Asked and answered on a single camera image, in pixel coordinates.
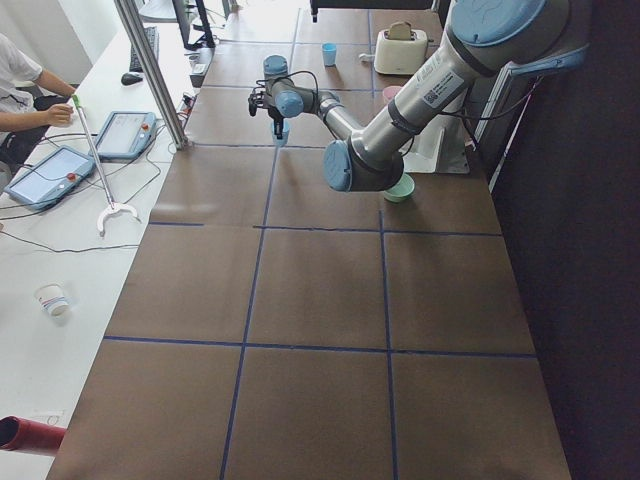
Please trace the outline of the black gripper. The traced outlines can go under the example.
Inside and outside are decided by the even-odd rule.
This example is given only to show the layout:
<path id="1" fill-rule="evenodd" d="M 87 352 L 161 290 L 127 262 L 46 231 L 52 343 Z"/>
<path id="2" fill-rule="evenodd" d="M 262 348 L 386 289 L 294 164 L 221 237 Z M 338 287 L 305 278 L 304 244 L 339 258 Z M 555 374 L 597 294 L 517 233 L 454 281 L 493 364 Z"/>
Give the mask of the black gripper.
<path id="1" fill-rule="evenodd" d="M 276 138 L 283 137 L 283 119 L 284 115 L 279 111 L 275 104 L 269 106 L 269 116 L 273 121 L 273 135 Z"/>

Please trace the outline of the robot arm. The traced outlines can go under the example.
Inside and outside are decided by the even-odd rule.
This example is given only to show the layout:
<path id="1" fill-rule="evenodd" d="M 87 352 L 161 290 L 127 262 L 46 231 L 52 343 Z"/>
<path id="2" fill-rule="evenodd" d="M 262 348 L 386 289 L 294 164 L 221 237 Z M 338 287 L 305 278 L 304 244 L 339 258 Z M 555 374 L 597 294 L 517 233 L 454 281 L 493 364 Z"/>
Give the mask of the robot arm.
<path id="1" fill-rule="evenodd" d="M 317 116 L 335 139 L 325 149 L 324 177 L 341 192 L 384 191 L 403 174 L 401 148 L 479 77 L 507 64 L 519 75 L 571 69 L 584 59 L 589 1 L 454 1 L 439 48 L 367 125 L 330 91 L 294 84 L 284 57 L 263 62 L 248 109 L 267 111 L 272 131 L 302 113 Z"/>

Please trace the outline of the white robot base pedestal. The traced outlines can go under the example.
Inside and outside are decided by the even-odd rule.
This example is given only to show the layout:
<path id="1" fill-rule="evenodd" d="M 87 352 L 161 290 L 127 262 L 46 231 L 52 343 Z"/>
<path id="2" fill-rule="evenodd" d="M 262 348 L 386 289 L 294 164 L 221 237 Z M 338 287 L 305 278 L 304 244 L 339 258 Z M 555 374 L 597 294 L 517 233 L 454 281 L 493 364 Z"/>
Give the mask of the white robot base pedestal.
<path id="1" fill-rule="evenodd" d="M 468 174 L 469 156 L 483 159 L 474 126 L 486 100 L 472 99 L 473 86 L 459 94 L 418 135 L 404 155 L 406 173 Z"/>

